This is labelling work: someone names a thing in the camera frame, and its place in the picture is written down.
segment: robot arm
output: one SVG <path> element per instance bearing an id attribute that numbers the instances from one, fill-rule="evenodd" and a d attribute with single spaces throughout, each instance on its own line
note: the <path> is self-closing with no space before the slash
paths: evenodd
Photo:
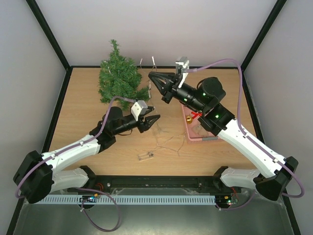
<path id="1" fill-rule="evenodd" d="M 140 133 L 149 130 L 160 118 L 160 115 L 145 117 L 153 109 L 154 107 L 147 106 L 142 100 L 137 101 L 131 107 L 131 114 L 128 116 L 123 116 L 120 108 L 111 107 L 110 112 L 103 116 L 97 127 L 80 140 L 55 151 L 43 154 L 32 151 L 27 154 L 13 178 L 14 182 L 19 185 L 35 165 L 46 161 L 25 180 L 20 188 L 29 203 L 36 203 L 56 190 L 93 186 L 92 180 L 95 175 L 87 166 L 81 166 L 75 170 L 62 170 L 85 157 L 106 150 L 116 142 L 115 135 L 134 128 L 138 128 Z M 98 135 L 106 115 L 108 117 L 103 131 Z"/>
<path id="2" fill-rule="evenodd" d="M 218 78 L 206 78 L 197 88 L 181 84 L 185 79 L 183 61 L 187 60 L 183 57 L 176 62 L 176 73 L 149 73 L 149 78 L 163 95 L 162 100 L 169 103 L 174 97 L 192 111 L 201 113 L 198 121 L 206 131 L 234 146 L 257 167 L 257 170 L 221 167 L 217 174 L 222 183 L 228 187 L 257 189 L 264 197 L 277 200 L 291 180 L 291 175 L 282 165 L 294 172 L 298 161 L 294 157 L 285 158 L 275 153 L 238 125 L 235 116 L 220 104 L 226 92 Z"/>

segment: red ribbon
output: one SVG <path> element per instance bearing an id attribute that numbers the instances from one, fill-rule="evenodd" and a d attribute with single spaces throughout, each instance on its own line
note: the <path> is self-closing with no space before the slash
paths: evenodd
<path id="1" fill-rule="evenodd" d="M 192 119 L 195 119 L 197 116 L 202 116 L 201 113 L 195 113 L 194 111 L 191 112 L 191 114 L 193 114 L 194 116 L 192 117 Z"/>

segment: gray wall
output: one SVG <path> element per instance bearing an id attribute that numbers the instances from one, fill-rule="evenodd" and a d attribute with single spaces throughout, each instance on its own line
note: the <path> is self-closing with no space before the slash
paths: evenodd
<path id="1" fill-rule="evenodd" d="M 302 234 L 313 223 L 313 1 L 287 1 L 246 71 L 266 143 L 299 160 L 306 194 L 291 203 Z M 287 187 L 298 194 L 295 181 Z"/>
<path id="2" fill-rule="evenodd" d="M 12 178 L 32 151 L 41 151 L 65 75 L 25 0 L 0 8 L 0 234 L 17 199 Z"/>
<path id="3" fill-rule="evenodd" d="M 276 0 L 37 0 L 71 65 L 99 65 L 109 40 L 137 63 L 243 61 Z"/>

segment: wooden table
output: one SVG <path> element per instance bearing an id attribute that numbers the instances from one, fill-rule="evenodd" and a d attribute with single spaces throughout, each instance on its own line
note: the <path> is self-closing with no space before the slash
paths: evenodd
<path id="1" fill-rule="evenodd" d="M 92 130 L 107 110 L 98 94 L 99 71 L 97 68 L 74 68 L 54 132 L 50 150 L 68 145 Z M 143 75 L 141 85 L 148 85 L 151 69 L 139 70 Z M 158 69 L 159 72 L 175 72 L 174 69 Z M 236 114 L 239 91 L 239 75 L 233 69 L 211 69 L 190 73 L 186 83 L 191 86 L 207 77 L 218 77 L 226 91 L 222 104 Z M 87 157 L 71 165 L 75 169 L 89 166 L 97 175 L 163 175 L 202 176 L 212 175 L 222 165 L 249 169 L 254 165 L 230 144 L 223 140 L 189 144 L 184 138 L 185 127 L 180 103 L 173 99 L 170 104 L 152 84 L 154 105 L 152 114 L 160 114 L 157 125 L 142 134 L 134 130 L 129 136 L 116 136 L 116 143 L 104 152 Z M 251 117 L 243 96 L 241 106 L 242 124 L 254 133 Z M 138 155 L 156 148 L 153 158 L 140 161 Z"/>

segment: artificial pine tree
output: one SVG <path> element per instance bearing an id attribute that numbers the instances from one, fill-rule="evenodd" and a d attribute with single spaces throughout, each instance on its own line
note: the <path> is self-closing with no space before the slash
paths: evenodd
<path id="1" fill-rule="evenodd" d="M 113 50 L 110 53 L 109 60 L 101 63 L 99 74 L 99 93 L 101 102 L 109 103 L 113 96 L 119 95 L 129 99 L 149 100 L 148 89 L 146 86 L 137 90 L 142 76 L 138 72 L 137 66 L 131 58 L 120 55 L 119 44 L 116 40 L 111 40 Z M 130 103 L 124 100 L 118 100 L 122 110 L 127 110 Z"/>

